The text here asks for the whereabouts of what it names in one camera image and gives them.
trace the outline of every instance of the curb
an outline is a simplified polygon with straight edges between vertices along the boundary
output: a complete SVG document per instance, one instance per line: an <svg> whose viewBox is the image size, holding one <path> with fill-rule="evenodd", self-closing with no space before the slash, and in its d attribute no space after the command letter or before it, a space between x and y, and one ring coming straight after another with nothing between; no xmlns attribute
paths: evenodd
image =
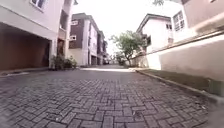
<svg viewBox="0 0 224 128"><path fill-rule="evenodd" d="M142 75L149 76L149 77L152 77L154 79L157 79L157 80L159 80L159 81L161 81L163 83L166 83L166 84L168 84L170 86L178 87L179 89L181 89L181 90L183 90L183 91L185 91L187 93L191 93L191 94L193 94L195 96L203 98L204 100L211 101L211 102L213 102L213 103L215 103L217 105L223 105L224 104L224 98L222 98L222 97L219 97L219 96L207 93L205 91L200 91L200 90L197 90L195 88L192 88L192 87L189 87L189 86L186 86L186 85L174 82L174 81L163 79L161 77L158 77L158 76L155 76L155 75L152 75L152 74L144 73L144 72L141 72L139 70L135 70L134 69L134 71L139 73L139 74L142 74Z"/></svg>
<svg viewBox="0 0 224 128"><path fill-rule="evenodd" d="M49 68L28 68L28 69L16 69L16 70L6 70L6 71L0 71L0 78L1 77L7 77L8 74L13 74L15 72L39 72L39 71L47 71Z"/></svg>

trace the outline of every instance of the sky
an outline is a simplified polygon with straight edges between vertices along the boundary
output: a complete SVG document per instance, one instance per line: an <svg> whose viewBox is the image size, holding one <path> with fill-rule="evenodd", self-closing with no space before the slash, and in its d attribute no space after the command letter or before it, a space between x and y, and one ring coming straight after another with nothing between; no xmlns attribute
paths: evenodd
<svg viewBox="0 0 224 128"><path fill-rule="evenodd" d="M108 41L108 53L117 50L108 39L127 30L136 31L147 13L169 15L166 4L152 5L152 0L77 0L73 13L92 15Z"/></svg>

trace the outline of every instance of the building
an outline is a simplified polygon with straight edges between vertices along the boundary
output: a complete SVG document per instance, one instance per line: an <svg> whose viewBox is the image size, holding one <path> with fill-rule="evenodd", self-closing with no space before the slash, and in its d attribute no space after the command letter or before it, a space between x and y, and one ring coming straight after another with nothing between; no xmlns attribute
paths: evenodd
<svg viewBox="0 0 224 128"><path fill-rule="evenodd" d="M1 0L0 70L48 67L51 56L57 54L58 39L63 39L59 23L61 28L66 26L64 15L72 2Z"/></svg>
<svg viewBox="0 0 224 128"><path fill-rule="evenodd" d="M145 50L156 50L173 43L171 18L147 14L137 29L146 39Z"/></svg>
<svg viewBox="0 0 224 128"><path fill-rule="evenodd" d="M102 31L98 32L97 35L97 64L102 65L103 64L103 55L104 55L104 34Z"/></svg>
<svg viewBox="0 0 224 128"><path fill-rule="evenodd" d="M132 62L224 81L224 1L175 0L172 5L167 16L171 18L172 45L162 43L162 48L136 56Z"/></svg>
<svg viewBox="0 0 224 128"><path fill-rule="evenodd" d="M108 61L108 53L107 53L107 41L103 41L103 51L102 51L102 55L103 55L103 64L105 64Z"/></svg>
<svg viewBox="0 0 224 128"><path fill-rule="evenodd" d="M224 25L224 1L182 0L182 9L173 15L176 41L215 31Z"/></svg>
<svg viewBox="0 0 224 128"><path fill-rule="evenodd" d="M67 57L79 66L97 65L98 26L91 15L73 14Z"/></svg>
<svg viewBox="0 0 224 128"><path fill-rule="evenodd" d="M58 31L58 47L57 54L65 56L66 50L69 47L70 40L70 24L72 12L72 5L76 5L77 2L74 0L65 0L63 8L61 10L59 31Z"/></svg>

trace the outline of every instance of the street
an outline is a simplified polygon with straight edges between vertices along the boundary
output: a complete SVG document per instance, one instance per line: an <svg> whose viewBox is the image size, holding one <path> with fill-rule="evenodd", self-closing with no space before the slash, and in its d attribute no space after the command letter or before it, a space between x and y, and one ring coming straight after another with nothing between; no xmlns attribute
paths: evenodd
<svg viewBox="0 0 224 128"><path fill-rule="evenodd" d="M119 66L0 78L1 128L200 128L201 99Z"/></svg>

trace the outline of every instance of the tree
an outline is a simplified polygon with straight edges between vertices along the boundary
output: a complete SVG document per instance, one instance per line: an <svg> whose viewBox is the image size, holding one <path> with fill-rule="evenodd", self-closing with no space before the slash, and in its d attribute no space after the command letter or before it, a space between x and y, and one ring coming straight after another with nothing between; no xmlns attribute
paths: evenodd
<svg viewBox="0 0 224 128"><path fill-rule="evenodd" d="M111 40L116 43L117 47L121 50L121 53L128 60L131 65L131 57L134 51L138 52L145 44L144 39L132 31L121 33L119 36L112 36Z"/></svg>
<svg viewBox="0 0 224 128"><path fill-rule="evenodd" d="M172 0L153 0L154 5L163 5L165 1L172 1Z"/></svg>

